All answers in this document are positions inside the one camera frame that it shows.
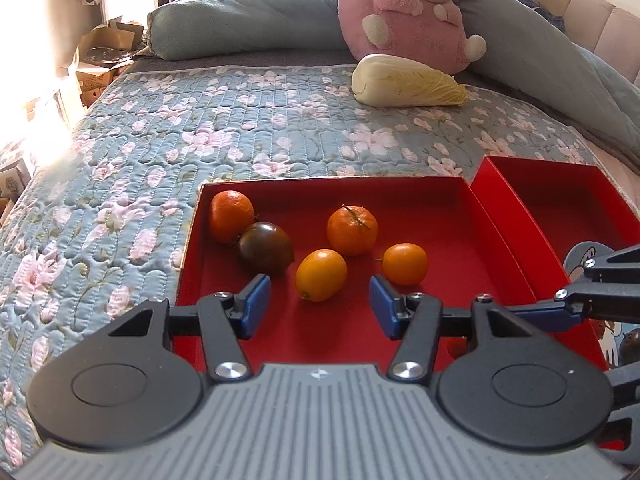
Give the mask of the small round orange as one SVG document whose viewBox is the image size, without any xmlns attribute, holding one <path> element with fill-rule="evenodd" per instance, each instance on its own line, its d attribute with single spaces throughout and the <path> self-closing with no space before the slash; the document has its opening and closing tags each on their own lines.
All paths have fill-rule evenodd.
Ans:
<svg viewBox="0 0 640 480">
<path fill-rule="evenodd" d="M 419 245 L 400 243 L 390 246 L 382 255 L 382 273 L 400 286 L 419 285 L 427 274 L 428 258 Z"/>
</svg>

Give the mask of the dark tomato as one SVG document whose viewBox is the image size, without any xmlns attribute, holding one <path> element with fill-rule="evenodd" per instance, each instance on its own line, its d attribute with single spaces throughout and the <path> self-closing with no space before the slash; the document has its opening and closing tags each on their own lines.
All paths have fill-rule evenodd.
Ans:
<svg viewBox="0 0 640 480">
<path fill-rule="evenodd" d="M 254 222 L 240 236 L 240 263 L 255 273 L 277 274 L 295 260 L 291 237 L 271 222 Z"/>
<path fill-rule="evenodd" d="M 618 348 L 620 365 L 628 365 L 640 361 L 640 328 L 635 328 L 623 336 Z"/>
</svg>

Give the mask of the yellow orange kumquat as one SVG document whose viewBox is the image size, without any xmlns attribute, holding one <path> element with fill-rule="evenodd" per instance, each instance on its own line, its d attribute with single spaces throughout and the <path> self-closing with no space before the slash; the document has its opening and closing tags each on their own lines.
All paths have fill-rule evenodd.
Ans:
<svg viewBox="0 0 640 480">
<path fill-rule="evenodd" d="M 341 290 L 347 278 L 344 258 L 332 249 L 318 249 L 299 265 L 295 285 L 299 295 L 308 301 L 320 302 Z"/>
</svg>

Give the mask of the tangerine with stem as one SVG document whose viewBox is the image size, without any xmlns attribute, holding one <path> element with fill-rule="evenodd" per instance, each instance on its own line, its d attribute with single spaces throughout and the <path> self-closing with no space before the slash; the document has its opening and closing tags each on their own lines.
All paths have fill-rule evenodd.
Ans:
<svg viewBox="0 0 640 480">
<path fill-rule="evenodd" d="M 378 238 L 378 220 L 361 206 L 343 205 L 331 214 L 326 236 L 342 256 L 357 257 L 370 252 Z"/>
</svg>

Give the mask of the small red apple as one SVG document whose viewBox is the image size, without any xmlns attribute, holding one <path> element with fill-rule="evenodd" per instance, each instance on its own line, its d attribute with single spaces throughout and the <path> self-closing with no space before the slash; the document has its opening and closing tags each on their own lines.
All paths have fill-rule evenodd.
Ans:
<svg viewBox="0 0 640 480">
<path fill-rule="evenodd" d="M 460 359 L 468 353 L 468 341 L 462 337 L 448 338 L 446 341 L 446 350 L 451 359 Z"/>
</svg>

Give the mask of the blue cartoon plate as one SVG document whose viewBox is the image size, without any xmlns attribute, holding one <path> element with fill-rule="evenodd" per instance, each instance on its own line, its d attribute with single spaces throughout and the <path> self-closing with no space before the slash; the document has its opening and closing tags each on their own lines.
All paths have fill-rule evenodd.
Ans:
<svg viewBox="0 0 640 480">
<path fill-rule="evenodd" d="M 576 244 L 565 257 L 570 300 L 596 322 L 608 367 L 620 365 L 623 336 L 639 328 L 639 247 L 614 250 L 598 242 Z"/>
</svg>

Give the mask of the large red tray box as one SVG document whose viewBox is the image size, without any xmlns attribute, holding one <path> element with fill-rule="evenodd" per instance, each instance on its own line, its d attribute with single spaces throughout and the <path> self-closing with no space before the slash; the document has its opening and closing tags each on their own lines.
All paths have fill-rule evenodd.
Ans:
<svg viewBox="0 0 640 480">
<path fill-rule="evenodd" d="M 259 220 L 280 226 L 302 261 L 329 247 L 326 222 L 343 205 L 366 207 L 378 222 L 369 255 L 346 260 L 347 280 L 329 300 L 311 302 L 295 287 L 291 264 L 272 280 L 269 308 L 255 336 L 243 341 L 250 366 L 264 363 L 390 364 L 397 344 L 385 337 L 368 304 L 370 277 L 381 270 L 387 248 L 413 243 L 427 254 L 419 285 L 447 307 L 467 308 L 488 292 L 505 306 L 531 304 L 534 292 L 470 186 L 454 177 L 362 177 L 236 181 L 206 184 L 198 196 L 175 303 L 190 306 L 225 290 L 239 292 L 252 274 L 231 246 L 212 240 L 208 208 L 222 191 L 238 191 Z"/>
</svg>

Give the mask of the orange tangerine far corner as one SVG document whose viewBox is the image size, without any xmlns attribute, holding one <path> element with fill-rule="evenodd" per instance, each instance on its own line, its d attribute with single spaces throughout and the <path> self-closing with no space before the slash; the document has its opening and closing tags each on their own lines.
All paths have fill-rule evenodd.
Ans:
<svg viewBox="0 0 640 480">
<path fill-rule="evenodd" d="M 219 243 L 233 244 L 255 221 L 254 206 L 238 191 L 217 193 L 209 207 L 209 231 Z"/>
</svg>

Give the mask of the small red tray box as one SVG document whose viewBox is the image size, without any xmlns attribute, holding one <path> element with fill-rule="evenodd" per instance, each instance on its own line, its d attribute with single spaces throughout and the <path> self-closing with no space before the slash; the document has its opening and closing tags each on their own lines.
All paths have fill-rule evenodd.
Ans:
<svg viewBox="0 0 640 480">
<path fill-rule="evenodd" d="M 581 242 L 614 250 L 639 247 L 639 222 L 603 172 L 593 166 L 489 156 L 472 190 L 524 272 L 536 300 L 556 301 L 570 284 L 564 260 Z M 510 307 L 480 311 L 480 346 L 464 364 L 489 367 L 470 429 L 526 452 L 552 452 L 600 442 L 614 391 L 596 322 L 546 333 Z"/>
</svg>

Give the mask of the floral quilted bedspread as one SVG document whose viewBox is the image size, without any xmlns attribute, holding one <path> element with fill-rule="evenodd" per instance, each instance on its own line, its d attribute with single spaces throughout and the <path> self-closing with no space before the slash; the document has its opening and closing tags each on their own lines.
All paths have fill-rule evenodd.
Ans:
<svg viewBox="0 0 640 480">
<path fill-rule="evenodd" d="M 487 155 L 592 165 L 540 107 L 476 84 L 459 107 L 380 110 L 352 70 L 221 67 L 129 73 L 39 169 L 1 229 L 1 466 L 39 440 L 26 391 L 48 359 L 128 310 L 174 298 L 207 182 L 472 178 Z"/>
</svg>

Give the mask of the napa cabbage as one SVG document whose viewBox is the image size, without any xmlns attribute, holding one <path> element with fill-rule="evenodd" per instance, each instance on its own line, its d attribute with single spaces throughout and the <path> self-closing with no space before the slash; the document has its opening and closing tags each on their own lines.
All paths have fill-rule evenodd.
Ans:
<svg viewBox="0 0 640 480">
<path fill-rule="evenodd" d="M 387 54 L 370 54 L 352 72 L 355 99 L 373 107 L 459 106 L 468 100 L 464 84 L 425 64 Z"/>
</svg>

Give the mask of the teal rolled duvet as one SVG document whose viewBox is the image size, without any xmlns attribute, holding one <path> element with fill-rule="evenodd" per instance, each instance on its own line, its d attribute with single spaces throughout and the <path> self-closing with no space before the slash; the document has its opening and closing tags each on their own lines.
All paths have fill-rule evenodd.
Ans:
<svg viewBox="0 0 640 480">
<path fill-rule="evenodd" d="M 468 32 L 488 41 L 474 79 L 566 119 L 599 148 L 639 167 L 639 90 L 516 0 L 456 0 Z M 151 52 L 199 66 L 247 55 L 283 66 L 352 64 L 337 0 L 176 0 L 150 13 Z"/>
</svg>

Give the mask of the small printed carton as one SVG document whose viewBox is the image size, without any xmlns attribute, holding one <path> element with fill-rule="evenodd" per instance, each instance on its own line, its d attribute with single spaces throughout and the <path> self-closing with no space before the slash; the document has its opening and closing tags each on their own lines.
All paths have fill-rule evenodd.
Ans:
<svg viewBox="0 0 640 480">
<path fill-rule="evenodd" d="M 15 159 L 4 165 L 0 170 L 1 196 L 10 200 L 17 200 L 32 180 L 24 159 Z"/>
</svg>

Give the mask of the padded beige headboard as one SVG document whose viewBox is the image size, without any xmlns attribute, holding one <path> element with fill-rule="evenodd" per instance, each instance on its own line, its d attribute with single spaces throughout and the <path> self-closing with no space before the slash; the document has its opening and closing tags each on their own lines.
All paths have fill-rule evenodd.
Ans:
<svg viewBox="0 0 640 480">
<path fill-rule="evenodd" d="M 564 20 L 565 35 L 639 85 L 638 16 L 605 0 L 534 0 Z"/>
</svg>

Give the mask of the dark blue clothing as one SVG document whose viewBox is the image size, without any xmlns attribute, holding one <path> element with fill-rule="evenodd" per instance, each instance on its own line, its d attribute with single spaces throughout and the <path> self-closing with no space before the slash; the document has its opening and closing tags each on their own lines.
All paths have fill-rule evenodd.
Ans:
<svg viewBox="0 0 640 480">
<path fill-rule="evenodd" d="M 549 22 L 555 28 L 559 29 L 561 32 L 565 32 L 565 22 L 562 16 L 551 13 L 545 6 L 534 0 L 518 0 L 518 2 L 524 4 L 524 6 L 527 6 L 530 10 L 538 13 L 547 22 Z"/>
</svg>

